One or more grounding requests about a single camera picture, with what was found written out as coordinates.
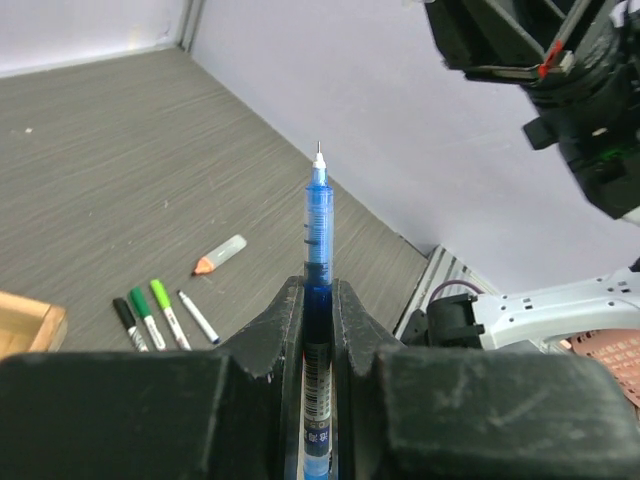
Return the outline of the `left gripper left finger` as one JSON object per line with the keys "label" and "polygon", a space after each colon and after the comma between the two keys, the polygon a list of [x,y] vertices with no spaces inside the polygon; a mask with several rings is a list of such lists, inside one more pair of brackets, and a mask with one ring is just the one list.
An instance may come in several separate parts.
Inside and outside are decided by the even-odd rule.
{"label": "left gripper left finger", "polygon": [[1,363],[5,479],[293,479],[303,286],[218,347]]}

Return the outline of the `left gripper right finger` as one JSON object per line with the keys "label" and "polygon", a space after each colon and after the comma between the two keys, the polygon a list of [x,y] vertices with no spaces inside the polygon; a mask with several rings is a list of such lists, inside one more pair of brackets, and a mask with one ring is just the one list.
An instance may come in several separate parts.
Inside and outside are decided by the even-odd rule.
{"label": "left gripper right finger", "polygon": [[341,479],[635,479],[639,425],[597,361],[408,347],[333,286]]}

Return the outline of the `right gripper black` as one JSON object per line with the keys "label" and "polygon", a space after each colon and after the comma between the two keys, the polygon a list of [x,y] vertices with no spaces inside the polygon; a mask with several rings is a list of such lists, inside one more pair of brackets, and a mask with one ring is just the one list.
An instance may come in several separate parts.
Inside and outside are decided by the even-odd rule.
{"label": "right gripper black", "polygon": [[427,1],[437,50],[471,81],[542,83],[627,55],[615,1]]}

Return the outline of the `short white pen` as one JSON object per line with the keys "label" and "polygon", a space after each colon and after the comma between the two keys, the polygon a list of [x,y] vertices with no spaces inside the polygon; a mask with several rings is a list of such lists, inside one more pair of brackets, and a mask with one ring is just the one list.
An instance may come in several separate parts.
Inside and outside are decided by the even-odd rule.
{"label": "short white pen", "polygon": [[219,335],[211,326],[211,324],[208,322],[208,320],[200,311],[200,309],[193,302],[193,300],[183,290],[178,290],[177,294],[183,306],[189,312],[189,314],[194,319],[194,321],[199,326],[199,328],[201,329],[205,337],[209,340],[209,342],[214,345],[219,344],[220,343]]}

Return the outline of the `long white green pen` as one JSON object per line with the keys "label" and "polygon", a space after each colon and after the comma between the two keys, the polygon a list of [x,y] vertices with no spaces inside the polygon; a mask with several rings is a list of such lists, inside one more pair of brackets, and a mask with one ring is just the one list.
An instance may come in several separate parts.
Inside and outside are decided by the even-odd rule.
{"label": "long white green pen", "polygon": [[145,316],[143,318],[143,322],[147,328],[147,331],[151,337],[151,340],[158,351],[166,351],[167,344],[164,340],[164,337],[160,333],[155,319],[152,315]]}

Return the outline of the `white pen green tip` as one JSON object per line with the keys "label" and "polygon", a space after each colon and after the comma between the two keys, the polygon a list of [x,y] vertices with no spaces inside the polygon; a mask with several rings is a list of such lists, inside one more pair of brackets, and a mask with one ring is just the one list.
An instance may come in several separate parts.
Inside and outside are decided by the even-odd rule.
{"label": "white pen green tip", "polygon": [[173,334],[176,344],[182,350],[191,351],[191,345],[177,320],[177,317],[171,306],[167,306],[163,309],[163,314],[168,322],[169,328]]}

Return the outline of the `light green pen cap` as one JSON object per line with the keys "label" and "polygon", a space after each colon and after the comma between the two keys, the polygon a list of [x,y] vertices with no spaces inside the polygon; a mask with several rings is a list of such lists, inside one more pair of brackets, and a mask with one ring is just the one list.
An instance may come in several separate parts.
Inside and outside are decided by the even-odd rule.
{"label": "light green pen cap", "polygon": [[170,308],[171,299],[162,281],[159,279],[152,279],[149,282],[149,286],[160,309],[165,310],[167,308]]}

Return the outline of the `black pen cap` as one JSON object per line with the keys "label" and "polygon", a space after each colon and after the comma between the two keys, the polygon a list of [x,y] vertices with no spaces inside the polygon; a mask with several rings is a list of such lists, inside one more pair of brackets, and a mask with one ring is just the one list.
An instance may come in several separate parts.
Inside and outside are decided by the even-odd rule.
{"label": "black pen cap", "polygon": [[114,298],[112,300],[112,305],[116,314],[118,315],[118,318],[120,319],[122,325],[126,330],[130,330],[136,327],[136,319],[131,311],[131,308],[129,307],[129,304],[124,298]]}

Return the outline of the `blue pen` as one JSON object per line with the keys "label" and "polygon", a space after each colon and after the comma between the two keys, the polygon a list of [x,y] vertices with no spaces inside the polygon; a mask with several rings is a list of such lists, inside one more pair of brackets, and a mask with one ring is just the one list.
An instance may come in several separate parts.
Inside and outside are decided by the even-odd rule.
{"label": "blue pen", "polygon": [[305,189],[303,475],[326,479],[332,416],[331,340],[334,192],[321,151]]}

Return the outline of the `white pen black tip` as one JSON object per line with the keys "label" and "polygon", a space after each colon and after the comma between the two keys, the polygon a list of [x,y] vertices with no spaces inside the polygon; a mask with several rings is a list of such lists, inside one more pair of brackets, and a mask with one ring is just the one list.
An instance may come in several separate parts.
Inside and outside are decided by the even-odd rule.
{"label": "white pen black tip", "polygon": [[127,329],[127,334],[129,336],[134,348],[138,352],[148,352],[149,351],[149,348],[148,348],[144,338],[139,333],[138,328],[136,326],[132,326],[132,327],[128,328]]}

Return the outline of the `dark green pen cap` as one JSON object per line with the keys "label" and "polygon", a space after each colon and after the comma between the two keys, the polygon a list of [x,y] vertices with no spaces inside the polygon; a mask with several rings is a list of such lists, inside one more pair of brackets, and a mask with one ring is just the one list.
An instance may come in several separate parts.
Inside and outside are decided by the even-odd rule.
{"label": "dark green pen cap", "polygon": [[146,301],[145,295],[139,287],[134,287],[129,292],[129,299],[135,309],[136,314],[141,319],[151,318],[152,311]]}

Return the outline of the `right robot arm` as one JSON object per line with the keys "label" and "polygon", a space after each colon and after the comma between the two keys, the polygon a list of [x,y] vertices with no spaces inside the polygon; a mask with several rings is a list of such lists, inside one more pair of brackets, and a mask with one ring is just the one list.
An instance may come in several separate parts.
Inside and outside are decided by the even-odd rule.
{"label": "right robot arm", "polygon": [[428,1],[444,72],[419,93],[442,242],[476,267],[566,272],[639,221],[639,13],[622,1]]}

